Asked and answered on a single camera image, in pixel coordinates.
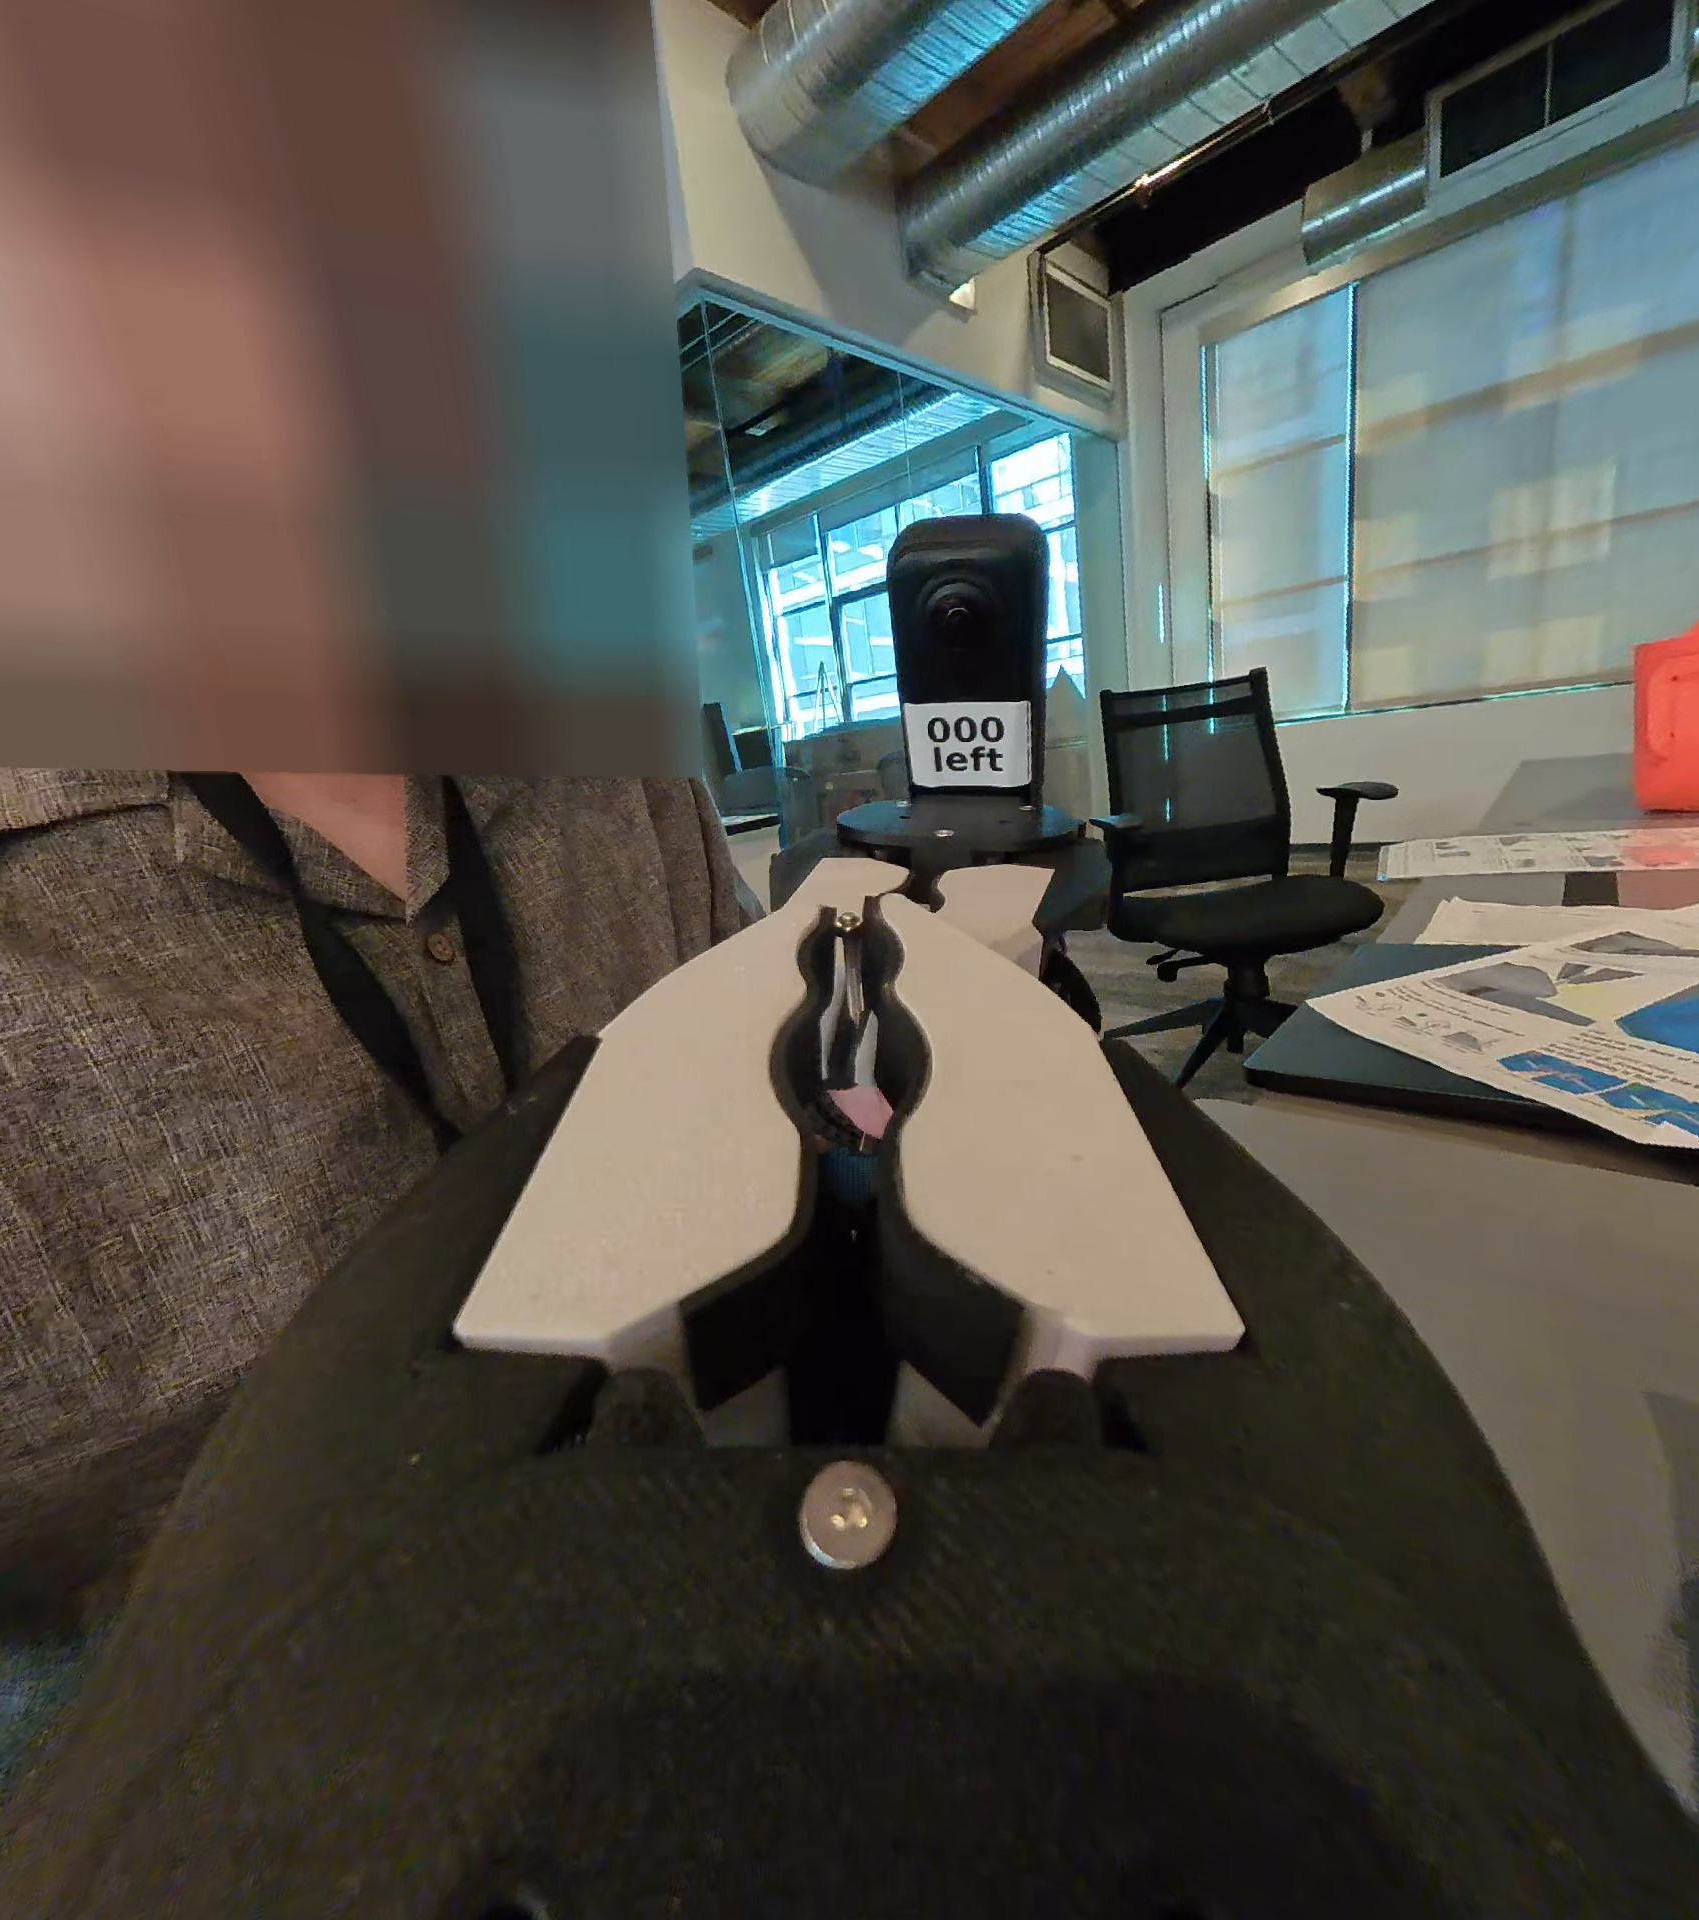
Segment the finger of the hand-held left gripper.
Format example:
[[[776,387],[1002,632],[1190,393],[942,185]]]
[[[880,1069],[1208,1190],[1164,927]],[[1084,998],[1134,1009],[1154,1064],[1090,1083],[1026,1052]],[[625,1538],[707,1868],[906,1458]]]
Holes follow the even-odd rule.
[[[1036,975],[1042,973],[1046,951],[1046,936],[1036,923],[1052,878],[1050,868],[1026,865],[952,868],[938,878],[938,916]]]
[[[864,903],[878,897],[928,903],[908,865],[848,852],[820,858],[798,885],[800,910],[864,910]]]

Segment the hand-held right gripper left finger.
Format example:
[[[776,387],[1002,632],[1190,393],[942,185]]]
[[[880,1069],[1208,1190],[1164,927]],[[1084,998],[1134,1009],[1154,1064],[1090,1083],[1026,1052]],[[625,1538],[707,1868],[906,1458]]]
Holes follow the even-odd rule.
[[[481,1353],[782,1364],[814,1219],[796,1088],[850,895],[800,895],[601,1035],[455,1320]]]

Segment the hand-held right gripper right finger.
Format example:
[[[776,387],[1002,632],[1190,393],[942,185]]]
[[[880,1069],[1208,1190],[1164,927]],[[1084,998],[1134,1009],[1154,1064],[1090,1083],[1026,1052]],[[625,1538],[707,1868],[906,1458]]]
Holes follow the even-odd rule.
[[[900,897],[862,912],[888,1340],[928,1380],[1090,1379],[1246,1324],[1088,1025]]]

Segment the dark teal folder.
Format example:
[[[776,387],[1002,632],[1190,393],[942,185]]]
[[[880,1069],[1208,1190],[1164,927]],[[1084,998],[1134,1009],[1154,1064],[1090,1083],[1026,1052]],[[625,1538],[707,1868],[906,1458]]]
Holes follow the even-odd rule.
[[[1356,948],[1342,973],[1334,975],[1322,993],[1310,997],[1246,1058],[1246,1081],[1266,1095],[1332,1101],[1372,1112],[1418,1117],[1424,1122],[1470,1124],[1478,1131],[1504,1129],[1520,1140],[1574,1140],[1588,1148],[1618,1150],[1624,1173],[1644,1177],[1654,1173],[1699,1184],[1699,1150],[1634,1144],[1532,1098],[1468,1083],[1436,1064],[1368,1042],[1342,1031],[1322,1013],[1332,993],[1500,957],[1498,948],[1480,944],[1426,948],[1410,942],[1376,942]]]

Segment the white blue printed sheets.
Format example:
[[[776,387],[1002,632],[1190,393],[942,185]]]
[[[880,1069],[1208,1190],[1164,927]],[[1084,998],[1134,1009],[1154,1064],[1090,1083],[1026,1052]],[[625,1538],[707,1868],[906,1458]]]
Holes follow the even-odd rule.
[[[1699,904],[1444,908],[1474,957],[1310,1002],[1346,1035],[1648,1147],[1699,1150]]]

